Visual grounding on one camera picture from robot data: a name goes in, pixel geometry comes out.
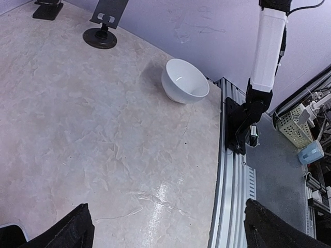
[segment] robotic arm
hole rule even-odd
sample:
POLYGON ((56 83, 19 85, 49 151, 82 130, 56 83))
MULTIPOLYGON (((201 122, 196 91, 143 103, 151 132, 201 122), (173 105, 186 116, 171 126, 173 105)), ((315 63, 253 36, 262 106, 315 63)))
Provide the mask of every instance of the robotic arm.
POLYGON ((246 140, 255 133, 253 124, 270 106, 273 85, 280 59, 285 51, 287 14, 292 0, 260 0, 258 42, 251 77, 248 81, 246 102, 237 104, 225 100, 227 122, 225 145, 235 152, 246 153, 246 140))

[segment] bowl rim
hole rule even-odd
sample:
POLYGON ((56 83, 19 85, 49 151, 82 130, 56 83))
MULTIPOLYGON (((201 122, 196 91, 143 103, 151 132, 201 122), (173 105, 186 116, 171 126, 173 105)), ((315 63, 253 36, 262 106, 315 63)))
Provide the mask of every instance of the bowl rim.
POLYGON ((191 63, 187 62, 186 60, 183 60, 183 59, 180 59, 180 58, 172 58, 172 59, 169 59, 167 64, 165 65, 165 70, 167 72, 167 75, 168 77, 170 78, 171 82, 173 82, 173 84, 178 88, 180 89, 181 91, 185 92, 186 94, 188 94, 189 96, 193 96, 193 97, 198 97, 198 98, 203 98, 203 97, 206 97, 208 94, 209 94, 209 91, 210 91, 210 86, 209 86, 209 83, 208 83, 208 80, 207 78, 205 77, 205 75, 197 68, 195 67, 194 65, 192 65, 191 63), (180 62, 184 62, 185 64, 188 64, 190 65, 191 67, 193 67, 204 79, 205 79, 205 83, 207 84, 208 86, 208 90, 207 90, 207 93, 202 95, 202 96, 198 96, 198 95, 194 95, 194 94, 191 94, 183 89, 181 89, 170 77, 170 75, 168 74, 168 64, 170 61, 174 61, 174 60, 178 60, 180 62))

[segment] basket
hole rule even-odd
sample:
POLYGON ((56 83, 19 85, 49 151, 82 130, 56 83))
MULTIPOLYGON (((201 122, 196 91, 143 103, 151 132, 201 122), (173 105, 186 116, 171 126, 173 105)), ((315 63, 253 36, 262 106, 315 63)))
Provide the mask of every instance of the basket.
POLYGON ((278 130, 299 149, 313 142, 308 124, 304 123, 299 126, 296 123, 304 109, 303 104, 300 104, 295 109, 283 115, 277 122, 278 130))

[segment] gray floor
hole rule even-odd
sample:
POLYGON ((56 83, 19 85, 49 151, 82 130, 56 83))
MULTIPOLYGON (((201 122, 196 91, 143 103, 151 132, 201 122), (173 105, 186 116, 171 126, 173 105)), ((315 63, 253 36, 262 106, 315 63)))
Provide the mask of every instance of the gray floor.
POLYGON ((305 182, 297 149, 268 118, 262 117, 258 127, 260 145, 247 150, 247 163, 257 171, 257 200, 305 232, 305 182))

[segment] round black base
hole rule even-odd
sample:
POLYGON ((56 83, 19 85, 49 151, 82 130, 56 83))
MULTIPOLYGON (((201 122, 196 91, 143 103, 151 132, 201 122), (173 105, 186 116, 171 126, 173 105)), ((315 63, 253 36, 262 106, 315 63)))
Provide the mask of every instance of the round black base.
POLYGON ((116 46, 116 36, 109 31, 101 31, 99 28, 90 28, 83 34, 85 42, 94 48, 110 49, 116 46))

